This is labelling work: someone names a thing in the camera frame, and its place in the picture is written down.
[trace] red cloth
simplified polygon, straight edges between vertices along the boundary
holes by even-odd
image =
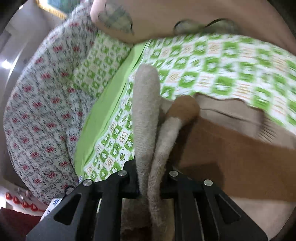
[[[0,233],[6,241],[25,241],[26,235],[37,225],[41,217],[1,208]]]

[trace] white sticker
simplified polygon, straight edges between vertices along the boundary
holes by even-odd
[[[42,219],[44,219],[48,214],[50,214],[50,212],[61,202],[63,198],[54,198],[52,199],[52,201],[50,202],[49,206],[47,207],[47,209],[45,210],[44,214],[42,215],[40,221]]]
[[[82,182],[83,176],[80,175],[80,177],[78,178],[78,182],[79,184]]]

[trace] ceiling light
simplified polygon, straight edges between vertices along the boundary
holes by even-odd
[[[5,69],[10,69],[11,68],[11,66],[12,66],[12,64],[11,63],[9,63],[8,61],[7,61],[7,59],[5,59],[3,62],[2,62],[2,68],[5,68]]]

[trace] pillow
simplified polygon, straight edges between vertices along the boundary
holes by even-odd
[[[131,51],[131,44],[100,31],[82,64],[71,77],[73,87],[99,98],[108,82]]]

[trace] floral patterned blanket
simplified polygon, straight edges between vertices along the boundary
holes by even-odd
[[[77,185],[73,168],[76,142],[95,98],[68,84],[86,58],[98,29],[81,3],[42,42],[23,70],[4,113],[12,164],[27,187],[44,203]]]

